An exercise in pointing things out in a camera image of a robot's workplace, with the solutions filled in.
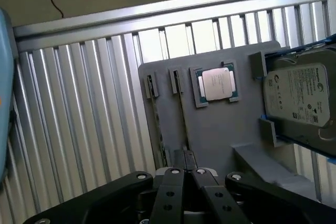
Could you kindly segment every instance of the white label sticker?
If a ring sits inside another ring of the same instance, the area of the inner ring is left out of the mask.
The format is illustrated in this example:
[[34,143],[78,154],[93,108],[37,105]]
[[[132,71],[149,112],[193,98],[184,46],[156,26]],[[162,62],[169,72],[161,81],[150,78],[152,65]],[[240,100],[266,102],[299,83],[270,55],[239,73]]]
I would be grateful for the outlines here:
[[324,126],[330,119],[327,80],[320,63],[268,73],[264,82],[268,116]]
[[215,68],[202,72],[205,98],[208,101],[220,100],[232,96],[231,80],[228,68]]

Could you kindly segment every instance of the hard drive label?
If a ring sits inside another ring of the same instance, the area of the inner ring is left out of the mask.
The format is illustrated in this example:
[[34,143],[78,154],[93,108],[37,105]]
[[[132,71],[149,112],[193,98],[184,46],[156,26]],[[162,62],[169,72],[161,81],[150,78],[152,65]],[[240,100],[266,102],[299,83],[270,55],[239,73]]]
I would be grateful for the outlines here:
[[328,80],[323,64],[269,72],[264,95],[268,116],[320,127],[330,119]]

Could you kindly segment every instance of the blue plastic object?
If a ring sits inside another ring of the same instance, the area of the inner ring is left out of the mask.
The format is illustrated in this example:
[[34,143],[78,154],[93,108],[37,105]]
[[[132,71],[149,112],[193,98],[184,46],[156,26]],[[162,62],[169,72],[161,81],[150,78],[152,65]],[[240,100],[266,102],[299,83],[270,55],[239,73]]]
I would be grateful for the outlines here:
[[18,55],[10,24],[8,15],[0,8],[0,179],[5,170],[14,58]]

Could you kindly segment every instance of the gray plastic board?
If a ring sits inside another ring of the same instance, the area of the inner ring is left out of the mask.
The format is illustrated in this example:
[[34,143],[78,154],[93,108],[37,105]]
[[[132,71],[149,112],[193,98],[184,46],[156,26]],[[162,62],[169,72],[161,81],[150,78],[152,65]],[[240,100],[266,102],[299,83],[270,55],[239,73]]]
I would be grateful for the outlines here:
[[[225,176],[237,168],[231,146],[247,143],[263,146],[277,160],[286,155],[283,163],[293,167],[295,160],[291,145],[274,149],[261,142],[258,119],[265,114],[262,84],[252,78],[248,60],[250,54],[279,48],[279,43],[269,41],[141,65],[139,77],[157,167],[160,163],[160,134],[155,118],[159,119],[167,159],[173,162],[174,150],[183,148],[185,143],[180,99],[178,94],[174,94],[176,89],[172,85],[171,72],[174,70],[181,78],[187,136],[199,167],[213,168],[219,176]],[[197,108],[191,69],[219,68],[222,61],[235,64],[239,101],[219,100]],[[156,109],[149,99],[148,75],[153,78]]]

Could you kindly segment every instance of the hard drive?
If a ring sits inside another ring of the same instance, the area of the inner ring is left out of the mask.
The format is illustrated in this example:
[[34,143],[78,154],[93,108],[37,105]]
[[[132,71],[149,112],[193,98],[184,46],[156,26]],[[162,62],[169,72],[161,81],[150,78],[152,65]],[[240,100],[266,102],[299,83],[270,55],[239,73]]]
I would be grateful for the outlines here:
[[266,115],[280,137],[336,156],[336,46],[267,60]]

